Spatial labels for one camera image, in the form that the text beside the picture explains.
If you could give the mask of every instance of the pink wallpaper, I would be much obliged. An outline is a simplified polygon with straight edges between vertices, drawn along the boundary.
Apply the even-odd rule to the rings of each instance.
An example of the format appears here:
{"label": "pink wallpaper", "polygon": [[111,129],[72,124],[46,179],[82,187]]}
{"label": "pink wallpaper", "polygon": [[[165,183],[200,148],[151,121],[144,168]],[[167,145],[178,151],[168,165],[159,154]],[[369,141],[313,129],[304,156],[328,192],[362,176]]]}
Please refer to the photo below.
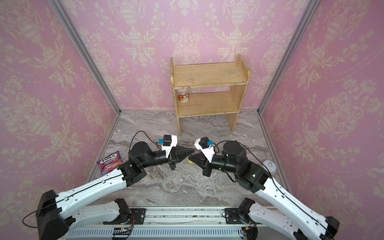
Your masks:
{"label": "pink wallpaper", "polygon": [[[62,0],[121,109],[173,109],[169,58],[244,56],[257,109],[308,0]],[[193,92],[227,91],[226,87]]]}
{"label": "pink wallpaper", "polygon": [[48,1],[1,1],[0,24],[0,232],[37,239],[22,218],[84,184],[115,113]]}
{"label": "pink wallpaper", "polygon": [[288,182],[340,223],[384,239],[383,1],[321,1],[264,119]]}

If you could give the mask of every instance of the marble tabletop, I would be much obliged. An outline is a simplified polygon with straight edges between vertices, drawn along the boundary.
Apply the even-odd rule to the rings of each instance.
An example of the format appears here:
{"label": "marble tabletop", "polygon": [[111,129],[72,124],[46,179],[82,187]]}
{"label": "marble tabletop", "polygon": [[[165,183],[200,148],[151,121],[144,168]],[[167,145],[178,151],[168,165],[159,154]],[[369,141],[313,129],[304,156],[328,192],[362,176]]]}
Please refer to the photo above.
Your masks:
{"label": "marble tabletop", "polygon": [[[261,161],[273,160],[269,152],[263,131],[255,111],[242,111],[234,132],[230,131],[227,118],[223,115],[181,118],[182,136],[178,137],[178,145],[194,147],[200,137],[208,137],[214,142],[237,140],[247,146]],[[119,151],[123,161],[128,158],[128,147],[133,135],[145,131],[157,141],[165,134],[177,135],[176,116],[173,111],[123,111],[119,123],[112,135],[104,156]],[[145,134],[138,133],[132,143],[146,141],[155,150]],[[247,153],[249,160],[258,163]],[[238,206],[245,197],[254,199],[261,205],[271,205],[232,183],[226,173],[212,171],[211,177],[202,175],[202,169],[187,160],[176,165],[171,171],[168,164],[145,168],[147,176],[132,186],[108,194],[92,204],[103,204],[116,198],[124,198],[129,206],[182,206],[182,205],[231,205]],[[97,171],[93,179],[101,176]],[[274,178],[280,182],[277,172]]]}

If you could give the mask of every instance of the metal corner post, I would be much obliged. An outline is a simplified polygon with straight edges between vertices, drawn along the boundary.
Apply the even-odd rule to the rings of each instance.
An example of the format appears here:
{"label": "metal corner post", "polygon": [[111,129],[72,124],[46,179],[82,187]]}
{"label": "metal corner post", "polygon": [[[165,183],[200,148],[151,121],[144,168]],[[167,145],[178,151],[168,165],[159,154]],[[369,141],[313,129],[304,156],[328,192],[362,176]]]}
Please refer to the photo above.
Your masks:
{"label": "metal corner post", "polygon": [[307,6],[304,10],[304,13],[301,16],[299,23],[297,24],[297,27],[293,33],[292,39],[290,40],[290,42],[287,46],[287,49],[286,49],[286,51],[285,51],[285,53],[284,53],[284,55],[283,55],[283,57],[279,63],[279,66],[277,67],[276,73],[272,78],[271,84],[269,85],[269,87],[265,93],[265,96],[263,98],[263,101],[260,104],[260,108],[258,109],[259,122],[260,122],[260,125],[262,127],[266,142],[268,144],[268,148],[270,149],[272,159],[274,160],[274,162],[277,166],[277,171],[278,171],[279,175],[282,176],[281,183],[282,183],[283,187],[291,193],[292,193],[291,187],[288,184],[284,170],[282,169],[281,164],[279,162],[279,158],[278,158],[276,149],[273,145],[273,142],[271,141],[271,135],[270,135],[270,133],[266,127],[266,123],[265,123],[265,120],[263,118],[263,113],[266,109],[266,106],[268,105],[270,98],[272,97],[272,94],[273,94],[275,88],[277,87],[277,84],[279,82],[279,79],[281,78],[281,75],[284,73],[284,70],[285,70],[286,66],[288,65],[290,58],[294,54],[295,49],[296,49],[297,45],[299,44],[301,37],[304,34],[304,31],[306,30],[309,22],[311,21],[312,16],[316,11],[317,6],[319,5],[319,2],[320,2],[320,0],[309,0],[308,1]]}
{"label": "metal corner post", "polygon": [[119,105],[117,104],[115,98],[113,97],[111,91],[109,90],[107,84],[103,80],[103,77],[98,70],[97,66],[95,65],[94,61],[91,58],[91,55],[89,54],[87,48],[85,47],[83,41],[81,40],[81,37],[79,33],[77,32],[76,28],[74,27],[71,19],[69,18],[64,6],[62,5],[60,0],[48,0],[48,2],[51,4],[53,10],[55,11],[57,17],[61,21],[63,27],[65,28],[68,36],[72,39],[73,44],[76,46],[77,50],[79,51],[81,57],[83,58],[84,62],[87,64],[90,72],[94,76],[96,82],[99,84],[102,92],[104,93],[105,97],[107,98],[109,104],[112,106],[113,110],[117,115],[120,114],[121,110],[119,108]]}

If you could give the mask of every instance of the shelf leg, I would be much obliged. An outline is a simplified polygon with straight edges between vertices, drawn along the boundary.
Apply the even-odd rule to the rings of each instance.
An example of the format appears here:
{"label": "shelf leg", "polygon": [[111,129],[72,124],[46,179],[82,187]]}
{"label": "shelf leg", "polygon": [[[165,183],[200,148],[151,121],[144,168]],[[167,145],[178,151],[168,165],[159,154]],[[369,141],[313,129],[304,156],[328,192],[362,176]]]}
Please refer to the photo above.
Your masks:
{"label": "shelf leg", "polygon": [[179,136],[181,136],[180,119],[176,117],[176,121],[177,121],[177,129],[179,131]]}
{"label": "shelf leg", "polygon": [[235,130],[238,115],[239,113],[227,113],[227,119],[229,123],[229,128],[231,128],[231,132]]}

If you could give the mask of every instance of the plastic jar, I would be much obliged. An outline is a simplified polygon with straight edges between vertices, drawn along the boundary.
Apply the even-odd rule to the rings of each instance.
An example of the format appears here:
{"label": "plastic jar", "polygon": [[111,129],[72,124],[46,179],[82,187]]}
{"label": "plastic jar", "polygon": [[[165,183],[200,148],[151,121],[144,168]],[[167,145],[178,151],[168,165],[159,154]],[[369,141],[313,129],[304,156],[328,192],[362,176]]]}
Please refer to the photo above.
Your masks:
{"label": "plastic jar", "polygon": [[177,89],[177,95],[179,97],[179,101],[182,103],[188,102],[189,100],[189,88]]}

